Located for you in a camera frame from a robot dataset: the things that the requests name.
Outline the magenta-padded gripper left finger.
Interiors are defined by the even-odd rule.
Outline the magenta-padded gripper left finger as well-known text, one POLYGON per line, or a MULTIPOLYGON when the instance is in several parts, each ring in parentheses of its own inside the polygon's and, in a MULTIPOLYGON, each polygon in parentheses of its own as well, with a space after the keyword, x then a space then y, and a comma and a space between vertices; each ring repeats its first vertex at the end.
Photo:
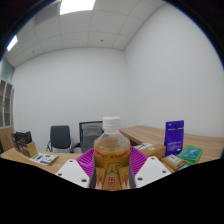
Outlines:
POLYGON ((94 149, 86 151, 78 159, 68 159, 56 176, 83 188, 94 189, 96 187, 94 149))

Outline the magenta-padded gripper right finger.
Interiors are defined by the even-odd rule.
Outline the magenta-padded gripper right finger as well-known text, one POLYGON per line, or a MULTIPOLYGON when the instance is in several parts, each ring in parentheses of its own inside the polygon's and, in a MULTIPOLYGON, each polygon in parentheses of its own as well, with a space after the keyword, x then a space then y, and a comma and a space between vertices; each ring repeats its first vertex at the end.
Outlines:
POLYGON ((131 188, 146 186, 170 174, 171 172, 157 157, 147 157, 140 150, 130 148, 129 185, 131 188))

